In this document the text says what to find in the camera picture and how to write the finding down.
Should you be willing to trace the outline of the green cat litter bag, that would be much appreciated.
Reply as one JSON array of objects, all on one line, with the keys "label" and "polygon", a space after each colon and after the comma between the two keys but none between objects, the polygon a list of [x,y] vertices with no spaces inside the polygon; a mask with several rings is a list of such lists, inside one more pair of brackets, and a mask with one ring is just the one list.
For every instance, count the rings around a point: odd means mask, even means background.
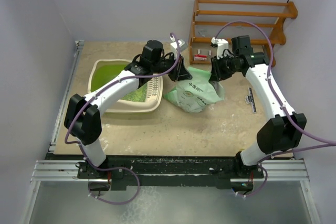
[{"label": "green cat litter bag", "polygon": [[224,100],[224,88],[216,81],[210,81],[211,73],[193,67],[187,70],[191,80],[177,82],[163,98],[188,113],[199,113],[208,105]]}]

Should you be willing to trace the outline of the black white bag sealing strip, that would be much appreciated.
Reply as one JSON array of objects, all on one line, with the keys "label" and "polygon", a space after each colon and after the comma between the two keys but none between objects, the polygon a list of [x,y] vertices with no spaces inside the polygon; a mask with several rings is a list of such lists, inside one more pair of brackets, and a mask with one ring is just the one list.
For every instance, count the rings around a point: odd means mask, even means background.
[{"label": "black white bag sealing strip", "polygon": [[247,104],[251,105],[253,113],[257,113],[252,88],[248,88],[248,94],[245,97],[245,101],[246,101]]}]

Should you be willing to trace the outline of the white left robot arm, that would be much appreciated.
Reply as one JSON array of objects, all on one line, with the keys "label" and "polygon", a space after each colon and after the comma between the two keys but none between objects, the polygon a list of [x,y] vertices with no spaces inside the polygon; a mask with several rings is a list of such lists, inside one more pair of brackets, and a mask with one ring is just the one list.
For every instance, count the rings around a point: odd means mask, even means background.
[{"label": "white left robot arm", "polygon": [[113,80],[92,93],[84,96],[75,94],[70,98],[64,120],[66,137],[75,137],[73,143],[79,145],[87,162],[91,164],[90,173],[96,178],[102,178],[108,172],[107,157],[99,141],[101,116],[107,109],[154,77],[166,74],[174,82],[192,78],[181,55],[187,48],[186,42],[174,40],[170,46],[170,52],[165,53],[160,41],[147,41],[142,52]]}]

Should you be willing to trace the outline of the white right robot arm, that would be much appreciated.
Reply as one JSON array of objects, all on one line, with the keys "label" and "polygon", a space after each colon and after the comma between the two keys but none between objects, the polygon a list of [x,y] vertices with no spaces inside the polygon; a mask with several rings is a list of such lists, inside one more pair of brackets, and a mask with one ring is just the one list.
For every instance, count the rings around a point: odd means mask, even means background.
[{"label": "white right robot arm", "polygon": [[210,81],[224,81],[240,72],[252,85],[266,115],[267,122],[258,131],[255,143],[238,153],[240,161],[233,166],[238,177],[246,177],[252,166],[266,156],[297,147],[302,134],[294,124],[304,128],[307,119],[286,101],[268,70],[268,57],[262,52],[254,52],[249,36],[235,37],[232,42],[212,38],[211,46],[217,53],[211,58]]}]

